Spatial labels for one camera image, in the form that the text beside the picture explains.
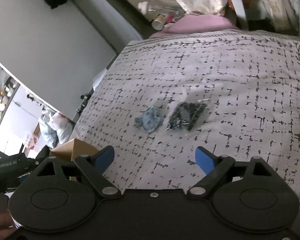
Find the dark item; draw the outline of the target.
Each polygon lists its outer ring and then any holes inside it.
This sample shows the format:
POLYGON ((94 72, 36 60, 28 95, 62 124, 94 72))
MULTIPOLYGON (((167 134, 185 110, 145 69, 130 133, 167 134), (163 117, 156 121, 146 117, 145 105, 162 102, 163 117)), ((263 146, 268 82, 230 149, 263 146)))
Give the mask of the dark item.
POLYGON ((208 105, 204 100, 178 104, 169 118, 166 130, 192 131, 207 107, 208 105))

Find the blue octopus plush toy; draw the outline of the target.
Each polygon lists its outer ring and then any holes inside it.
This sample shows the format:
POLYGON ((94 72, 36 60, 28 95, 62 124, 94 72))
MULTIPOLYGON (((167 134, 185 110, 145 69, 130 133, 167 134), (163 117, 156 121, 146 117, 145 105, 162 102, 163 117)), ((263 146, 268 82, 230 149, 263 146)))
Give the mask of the blue octopus plush toy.
POLYGON ((134 127, 152 133, 162 125, 163 121, 164 117, 160 115, 158 108, 151 106, 134 119, 134 127))

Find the brown cardboard box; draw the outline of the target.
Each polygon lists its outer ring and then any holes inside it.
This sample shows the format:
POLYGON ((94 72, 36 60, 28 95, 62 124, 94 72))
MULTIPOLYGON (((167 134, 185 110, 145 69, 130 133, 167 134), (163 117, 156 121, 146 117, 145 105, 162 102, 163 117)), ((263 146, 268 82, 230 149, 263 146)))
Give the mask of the brown cardboard box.
POLYGON ((87 142, 81 141, 77 138, 53 148, 50 151, 50 156, 55 156, 64 161, 73 161, 76 157, 81 155, 93 156, 99 150, 87 142))

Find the white plastic bag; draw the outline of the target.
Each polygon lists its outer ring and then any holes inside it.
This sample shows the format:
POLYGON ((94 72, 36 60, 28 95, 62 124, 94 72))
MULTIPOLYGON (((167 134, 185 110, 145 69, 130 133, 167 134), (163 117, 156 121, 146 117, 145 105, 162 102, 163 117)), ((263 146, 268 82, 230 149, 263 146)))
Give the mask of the white plastic bag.
POLYGON ((66 143, 70 139, 73 125, 66 116, 58 112, 55 113, 50 118, 50 126, 54 131, 56 131, 60 145, 66 143))

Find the grey patterned bed cover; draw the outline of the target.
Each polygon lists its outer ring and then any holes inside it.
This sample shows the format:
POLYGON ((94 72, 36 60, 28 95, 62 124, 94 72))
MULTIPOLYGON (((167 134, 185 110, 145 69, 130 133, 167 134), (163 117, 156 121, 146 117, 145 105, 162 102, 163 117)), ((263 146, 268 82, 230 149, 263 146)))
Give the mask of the grey patterned bed cover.
POLYGON ((120 189, 188 189, 202 146, 263 158, 300 198, 300 38, 224 30, 129 43, 72 136, 113 146, 120 189))

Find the pink pillow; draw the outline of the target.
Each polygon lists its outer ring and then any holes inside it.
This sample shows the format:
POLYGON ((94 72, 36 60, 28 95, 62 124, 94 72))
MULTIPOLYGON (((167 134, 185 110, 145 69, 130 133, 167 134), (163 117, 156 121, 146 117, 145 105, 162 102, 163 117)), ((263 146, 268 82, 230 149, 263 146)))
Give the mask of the pink pillow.
POLYGON ((204 33, 226 29, 237 29, 237 27, 232 24, 229 19, 222 16, 188 14, 176 23, 167 24, 161 31, 154 33, 149 38, 161 38, 179 34, 204 33))

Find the clear plastic bottle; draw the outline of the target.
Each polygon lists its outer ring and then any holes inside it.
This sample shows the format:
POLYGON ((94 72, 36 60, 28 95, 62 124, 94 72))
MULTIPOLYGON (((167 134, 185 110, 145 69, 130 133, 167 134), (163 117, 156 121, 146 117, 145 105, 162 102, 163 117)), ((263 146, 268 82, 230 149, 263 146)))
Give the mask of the clear plastic bottle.
POLYGON ((178 4, 163 0, 139 2, 138 9, 149 21, 154 20, 160 14, 168 14, 168 16, 173 15, 175 19, 179 19, 185 15, 185 11, 178 4))

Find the white shelf unit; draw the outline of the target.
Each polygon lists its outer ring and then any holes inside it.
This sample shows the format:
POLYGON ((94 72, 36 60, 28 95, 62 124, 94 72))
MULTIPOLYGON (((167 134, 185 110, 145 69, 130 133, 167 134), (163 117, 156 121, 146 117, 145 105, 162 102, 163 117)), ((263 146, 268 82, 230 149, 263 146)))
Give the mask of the white shelf unit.
POLYGON ((300 0, 240 0, 250 31, 300 36, 300 0))

